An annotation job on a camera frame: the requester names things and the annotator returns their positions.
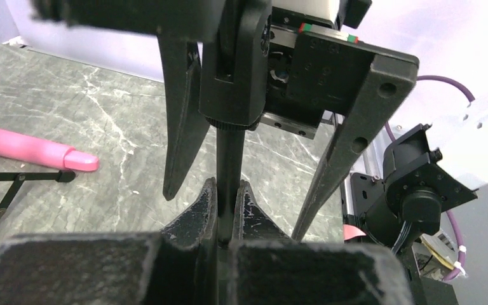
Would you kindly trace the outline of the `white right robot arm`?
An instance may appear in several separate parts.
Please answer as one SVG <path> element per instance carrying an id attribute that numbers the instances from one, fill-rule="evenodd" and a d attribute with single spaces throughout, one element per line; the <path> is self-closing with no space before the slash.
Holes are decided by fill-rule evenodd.
<path id="1" fill-rule="evenodd" d="M 245 134 L 265 107 L 291 100 L 344 116 L 317 168 L 292 233 L 301 240 L 319 208 L 414 87 L 406 55 L 343 38 L 370 1 L 160 1 L 156 15 L 168 114 L 163 193 L 182 185 L 210 126 L 216 129 L 217 237 L 234 240 L 243 206 Z M 394 140 L 383 157 L 383 193 L 361 214 L 367 239 L 404 251 L 438 215 L 488 184 L 486 110 L 443 118 Z"/>

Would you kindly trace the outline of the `pink microphone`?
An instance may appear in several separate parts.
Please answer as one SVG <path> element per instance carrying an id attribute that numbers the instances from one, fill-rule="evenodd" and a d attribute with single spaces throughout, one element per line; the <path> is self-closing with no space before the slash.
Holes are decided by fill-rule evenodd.
<path id="1" fill-rule="evenodd" d="M 0 157 L 56 168 L 94 172 L 99 158 L 75 147 L 0 129 Z"/>

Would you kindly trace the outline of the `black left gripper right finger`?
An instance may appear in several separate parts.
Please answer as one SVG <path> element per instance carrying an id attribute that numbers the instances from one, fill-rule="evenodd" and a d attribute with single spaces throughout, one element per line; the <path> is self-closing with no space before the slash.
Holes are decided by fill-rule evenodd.
<path id="1" fill-rule="evenodd" d="M 412 304 L 405 269 L 385 247 L 302 243 L 259 207 L 242 180 L 229 244 L 230 304 Z"/>

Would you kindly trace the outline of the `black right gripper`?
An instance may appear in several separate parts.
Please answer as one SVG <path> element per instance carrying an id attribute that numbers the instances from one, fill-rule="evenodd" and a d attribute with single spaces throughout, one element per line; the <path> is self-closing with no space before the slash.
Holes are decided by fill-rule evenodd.
<path id="1" fill-rule="evenodd" d="M 319 161 L 292 239 L 301 241 L 387 120 L 412 91 L 417 57 L 375 46 L 339 30 L 272 22 L 267 104 L 263 120 L 313 138 L 325 111 L 344 117 Z"/>

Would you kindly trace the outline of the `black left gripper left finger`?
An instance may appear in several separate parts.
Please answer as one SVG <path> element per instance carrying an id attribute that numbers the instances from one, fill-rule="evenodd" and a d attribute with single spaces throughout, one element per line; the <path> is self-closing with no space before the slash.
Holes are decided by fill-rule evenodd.
<path id="1" fill-rule="evenodd" d="M 159 232 L 23 234 L 0 246 L 0 304 L 217 304 L 217 191 Z"/>

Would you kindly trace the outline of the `black round-base mic stand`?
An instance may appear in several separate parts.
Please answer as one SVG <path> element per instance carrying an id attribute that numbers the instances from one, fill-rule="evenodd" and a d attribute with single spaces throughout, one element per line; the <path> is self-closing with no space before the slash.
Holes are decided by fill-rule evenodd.
<path id="1" fill-rule="evenodd" d="M 218 228 L 233 235 L 243 143 L 266 103 L 271 1 L 33 1 L 34 18 L 196 43 L 199 112 L 216 129 Z"/>

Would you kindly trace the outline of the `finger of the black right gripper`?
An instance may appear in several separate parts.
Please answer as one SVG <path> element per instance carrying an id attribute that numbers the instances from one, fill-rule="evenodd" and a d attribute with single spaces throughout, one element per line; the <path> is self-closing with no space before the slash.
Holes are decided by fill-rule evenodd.
<path id="1" fill-rule="evenodd" d="M 209 130 L 199 112 L 201 62 L 196 43 L 159 38 L 165 86 L 167 152 L 163 196 L 174 199 Z"/>

